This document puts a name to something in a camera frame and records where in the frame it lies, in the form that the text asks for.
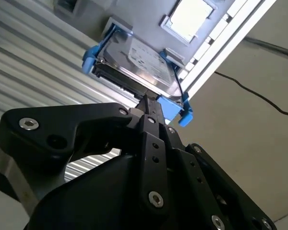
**black cable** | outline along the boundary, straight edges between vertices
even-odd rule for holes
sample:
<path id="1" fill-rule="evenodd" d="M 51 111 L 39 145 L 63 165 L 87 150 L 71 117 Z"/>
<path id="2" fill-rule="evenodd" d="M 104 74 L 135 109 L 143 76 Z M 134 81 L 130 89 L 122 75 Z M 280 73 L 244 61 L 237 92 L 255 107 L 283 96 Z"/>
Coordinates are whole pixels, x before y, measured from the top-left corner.
<path id="1" fill-rule="evenodd" d="M 246 88 L 245 86 L 243 86 L 239 81 L 237 81 L 236 79 L 234 78 L 231 78 L 225 74 L 222 74 L 222 73 L 219 73 L 219 72 L 216 72 L 215 73 L 223 78 L 227 78 L 233 82 L 235 82 L 237 85 L 239 85 L 241 88 L 243 88 L 244 90 L 256 95 L 257 97 L 260 97 L 261 99 L 263 99 L 264 101 L 268 102 L 270 105 L 272 105 L 277 111 L 279 111 L 281 114 L 284 114 L 284 115 L 287 115 L 288 116 L 288 112 L 285 112 L 283 111 L 281 108 L 279 108 L 276 104 L 274 104 L 272 101 L 270 101 L 269 99 L 265 98 L 264 96 L 260 95 L 259 93 L 257 92 L 254 92 L 253 90 L 250 90 L 249 88 Z"/>

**small label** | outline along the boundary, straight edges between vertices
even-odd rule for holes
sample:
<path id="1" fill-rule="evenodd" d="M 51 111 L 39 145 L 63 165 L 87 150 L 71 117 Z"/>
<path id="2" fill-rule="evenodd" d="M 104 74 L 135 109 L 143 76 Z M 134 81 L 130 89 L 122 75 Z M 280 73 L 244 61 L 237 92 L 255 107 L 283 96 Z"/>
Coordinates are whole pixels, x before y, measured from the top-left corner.
<path id="1" fill-rule="evenodd" d="M 148 72 L 163 84 L 171 85 L 172 81 L 165 60 L 144 43 L 133 39 L 128 57 L 139 69 Z"/>

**black linkage arm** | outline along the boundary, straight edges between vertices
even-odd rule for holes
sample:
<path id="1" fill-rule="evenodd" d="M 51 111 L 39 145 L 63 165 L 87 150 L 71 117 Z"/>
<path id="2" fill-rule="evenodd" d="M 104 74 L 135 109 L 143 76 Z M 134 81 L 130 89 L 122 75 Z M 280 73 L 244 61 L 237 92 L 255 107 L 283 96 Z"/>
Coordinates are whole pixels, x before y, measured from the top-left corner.
<path id="1" fill-rule="evenodd" d="M 121 154 L 66 183 L 66 165 Z M 0 122 L 0 190 L 26 230 L 276 230 L 198 145 L 185 147 L 161 106 L 117 103 L 15 109 Z"/>

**white ceiling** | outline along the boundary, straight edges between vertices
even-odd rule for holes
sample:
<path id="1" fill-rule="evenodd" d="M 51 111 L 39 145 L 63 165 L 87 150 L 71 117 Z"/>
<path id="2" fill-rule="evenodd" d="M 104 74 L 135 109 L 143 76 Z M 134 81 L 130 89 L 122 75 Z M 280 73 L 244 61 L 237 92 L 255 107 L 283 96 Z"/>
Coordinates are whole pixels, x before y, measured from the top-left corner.
<path id="1" fill-rule="evenodd" d="M 249 36 L 288 48 L 288 0 L 276 1 Z M 240 44 L 218 71 L 288 111 L 288 60 Z M 288 116 L 218 75 L 191 104 L 192 123 L 173 123 L 183 142 L 202 145 L 272 220 L 288 214 Z"/>

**corrugated metal wall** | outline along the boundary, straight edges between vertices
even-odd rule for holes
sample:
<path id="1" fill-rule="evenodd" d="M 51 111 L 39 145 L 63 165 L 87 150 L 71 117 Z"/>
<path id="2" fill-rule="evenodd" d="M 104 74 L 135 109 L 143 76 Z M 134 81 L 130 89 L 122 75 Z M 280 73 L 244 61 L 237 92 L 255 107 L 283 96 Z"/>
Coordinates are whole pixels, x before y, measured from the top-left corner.
<path id="1" fill-rule="evenodd" d="M 0 0 L 0 117 L 13 108 L 119 102 L 131 95 L 81 73 L 84 51 L 96 44 L 52 13 L 50 0 Z M 67 179 L 117 156 L 88 157 L 69 165 Z"/>

